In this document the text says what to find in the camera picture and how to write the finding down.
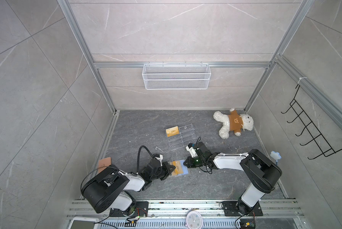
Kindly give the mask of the clear acrylic organizer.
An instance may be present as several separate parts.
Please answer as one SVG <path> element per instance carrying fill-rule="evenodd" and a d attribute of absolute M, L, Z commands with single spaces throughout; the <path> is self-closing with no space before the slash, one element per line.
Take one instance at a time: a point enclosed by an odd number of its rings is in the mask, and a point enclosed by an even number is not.
<path fill-rule="evenodd" d="M 196 142 L 195 129 L 192 124 L 179 127 L 179 134 L 167 137 L 171 151 L 184 148 L 189 143 Z"/>

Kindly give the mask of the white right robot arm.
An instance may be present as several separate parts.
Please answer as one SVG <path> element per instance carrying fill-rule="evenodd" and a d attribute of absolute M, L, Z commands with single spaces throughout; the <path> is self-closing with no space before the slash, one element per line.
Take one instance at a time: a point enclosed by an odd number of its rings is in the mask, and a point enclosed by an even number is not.
<path fill-rule="evenodd" d="M 275 189 L 282 175 L 282 170 L 257 149 L 247 153 L 225 154 L 212 153 L 201 141 L 186 146 L 190 156 L 183 165 L 188 168 L 200 168 L 212 174 L 217 169 L 244 171 L 251 184 L 238 199 L 236 207 L 241 214 L 251 211 L 259 200 Z"/>

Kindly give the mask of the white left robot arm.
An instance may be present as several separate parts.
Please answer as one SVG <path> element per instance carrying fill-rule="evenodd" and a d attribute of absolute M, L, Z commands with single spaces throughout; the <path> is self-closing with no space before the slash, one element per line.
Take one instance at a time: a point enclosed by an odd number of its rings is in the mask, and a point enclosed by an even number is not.
<path fill-rule="evenodd" d="M 87 183 L 81 183 L 81 195 L 96 213 L 111 208 L 130 216 L 136 209 L 137 201 L 129 191 L 145 191 L 153 181 L 169 177 L 176 167 L 169 162 L 163 162 L 162 157 L 157 156 L 135 174 L 124 172 L 115 165 L 102 166 L 101 169 L 102 171 Z"/>

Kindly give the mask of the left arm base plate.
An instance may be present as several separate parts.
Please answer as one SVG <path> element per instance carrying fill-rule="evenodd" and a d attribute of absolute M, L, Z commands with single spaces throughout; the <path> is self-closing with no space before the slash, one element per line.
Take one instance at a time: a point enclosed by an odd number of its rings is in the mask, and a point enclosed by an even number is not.
<path fill-rule="evenodd" d="M 148 210 L 149 210 L 149 202 L 138 201 L 135 204 L 131 204 L 130 207 L 125 211 L 121 211 L 118 209 L 111 209 L 110 217 L 127 217 L 127 218 L 134 218 L 138 216 L 146 217 L 148 215 Z"/>

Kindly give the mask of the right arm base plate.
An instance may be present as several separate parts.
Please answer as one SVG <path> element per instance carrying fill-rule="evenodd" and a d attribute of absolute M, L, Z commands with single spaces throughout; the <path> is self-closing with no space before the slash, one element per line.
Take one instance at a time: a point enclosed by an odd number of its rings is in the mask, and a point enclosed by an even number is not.
<path fill-rule="evenodd" d="M 249 207 L 242 201 L 223 201 L 222 209 L 225 216 L 263 216 L 260 203 L 257 202 L 253 207 Z"/>

